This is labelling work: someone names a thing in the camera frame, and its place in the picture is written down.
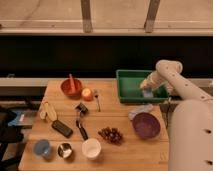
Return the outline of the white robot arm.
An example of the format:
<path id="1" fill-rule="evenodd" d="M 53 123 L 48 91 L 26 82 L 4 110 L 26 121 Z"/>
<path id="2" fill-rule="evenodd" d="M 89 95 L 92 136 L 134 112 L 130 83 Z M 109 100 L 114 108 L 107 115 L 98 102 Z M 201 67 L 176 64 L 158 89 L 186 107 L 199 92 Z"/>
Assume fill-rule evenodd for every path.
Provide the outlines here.
<path id="1" fill-rule="evenodd" d="M 173 111 L 168 171 L 213 171 L 213 96 L 181 75 L 179 61 L 159 60 L 140 88 L 168 82 L 182 98 Z"/>

